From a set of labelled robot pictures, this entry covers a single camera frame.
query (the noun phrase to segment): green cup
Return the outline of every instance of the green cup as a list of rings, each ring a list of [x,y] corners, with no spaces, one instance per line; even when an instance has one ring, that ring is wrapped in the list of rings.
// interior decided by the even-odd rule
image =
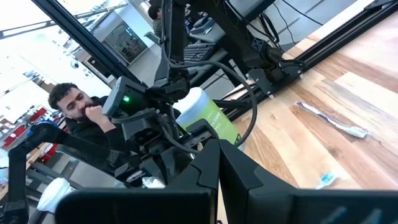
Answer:
[[[225,139],[231,144],[235,144],[241,139],[235,125],[199,87],[192,88],[189,94],[174,103],[173,107],[181,112],[177,123],[184,130],[187,130],[187,127],[194,122],[205,119],[214,128],[220,139]],[[244,144],[238,148],[242,151]]]

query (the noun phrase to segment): green led light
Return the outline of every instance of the green led light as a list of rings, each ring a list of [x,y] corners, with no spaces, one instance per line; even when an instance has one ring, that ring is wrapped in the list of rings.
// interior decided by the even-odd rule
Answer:
[[[126,103],[130,102],[130,97],[124,96],[123,97],[123,101],[126,102]]]

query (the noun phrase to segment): keyboard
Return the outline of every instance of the keyboard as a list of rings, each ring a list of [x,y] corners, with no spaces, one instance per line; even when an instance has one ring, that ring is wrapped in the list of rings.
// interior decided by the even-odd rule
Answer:
[[[216,44],[190,44],[184,49],[184,61],[201,62],[208,60],[216,50]]]

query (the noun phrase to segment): wood grain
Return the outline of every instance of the wood grain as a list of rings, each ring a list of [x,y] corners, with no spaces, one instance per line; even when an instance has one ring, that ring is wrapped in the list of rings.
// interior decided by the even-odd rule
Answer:
[[[372,1],[356,1],[284,57],[298,56]],[[312,68],[303,80],[258,104],[245,153],[298,188],[315,188],[333,170],[338,179],[330,189],[398,189],[397,27],[395,13]],[[296,101],[366,128],[370,135],[358,139],[339,131],[295,106]],[[250,119],[248,112],[234,122],[241,133]]]

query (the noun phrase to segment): man's hand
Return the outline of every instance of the man's hand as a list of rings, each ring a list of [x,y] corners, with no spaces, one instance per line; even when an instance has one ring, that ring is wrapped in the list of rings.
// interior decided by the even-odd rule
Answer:
[[[116,128],[109,118],[102,114],[102,106],[86,108],[86,116],[92,122],[98,124],[104,133]]]

